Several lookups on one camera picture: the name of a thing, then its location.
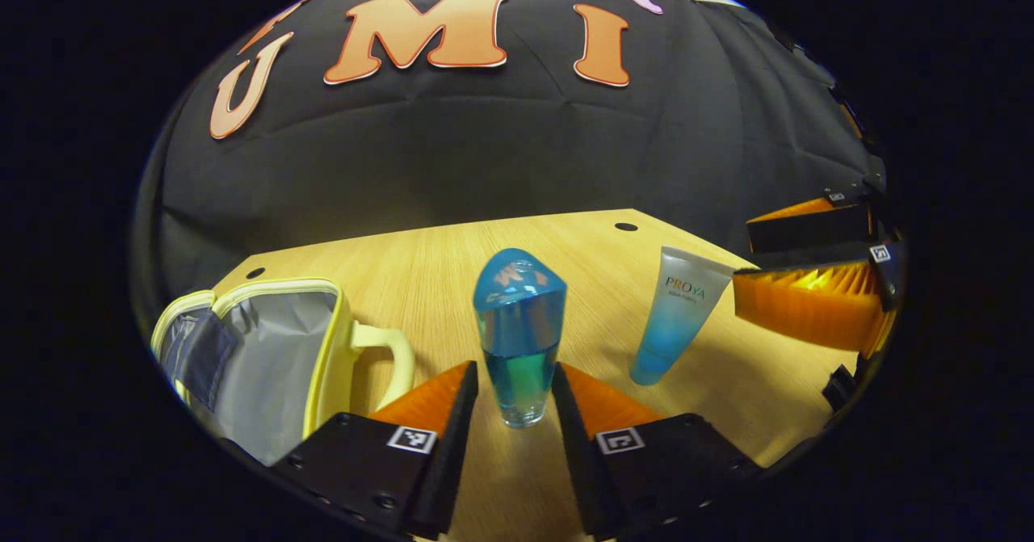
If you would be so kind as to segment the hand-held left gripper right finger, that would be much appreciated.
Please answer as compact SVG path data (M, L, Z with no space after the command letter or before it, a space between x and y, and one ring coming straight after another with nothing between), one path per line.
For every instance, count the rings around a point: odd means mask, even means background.
M760 476L700 414L658 414L569 363L555 368L566 465L595 541L671 538Z

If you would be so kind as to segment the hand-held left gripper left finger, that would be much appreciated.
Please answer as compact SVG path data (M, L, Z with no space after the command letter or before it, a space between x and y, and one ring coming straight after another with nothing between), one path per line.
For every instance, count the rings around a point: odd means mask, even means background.
M362 541L435 541L450 530L477 363L463 361L378 412L333 414L271 472Z

